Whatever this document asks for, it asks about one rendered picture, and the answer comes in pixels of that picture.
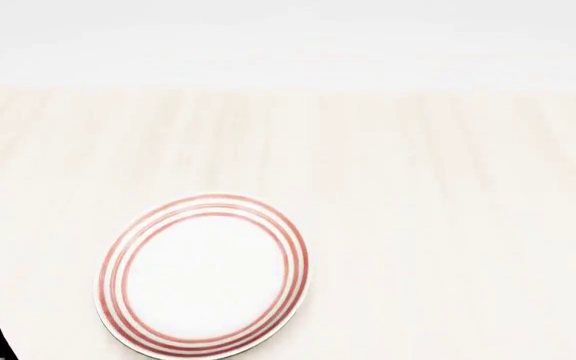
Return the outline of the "white plate with red rings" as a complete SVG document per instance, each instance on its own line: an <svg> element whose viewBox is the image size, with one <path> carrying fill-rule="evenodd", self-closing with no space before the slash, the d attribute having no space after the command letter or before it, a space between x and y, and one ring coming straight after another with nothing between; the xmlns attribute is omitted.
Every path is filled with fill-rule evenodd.
<svg viewBox="0 0 576 360"><path fill-rule="evenodd" d="M197 194L157 206L112 242L95 278L105 328L156 360L220 360L275 335L307 294L295 224L260 200Z"/></svg>

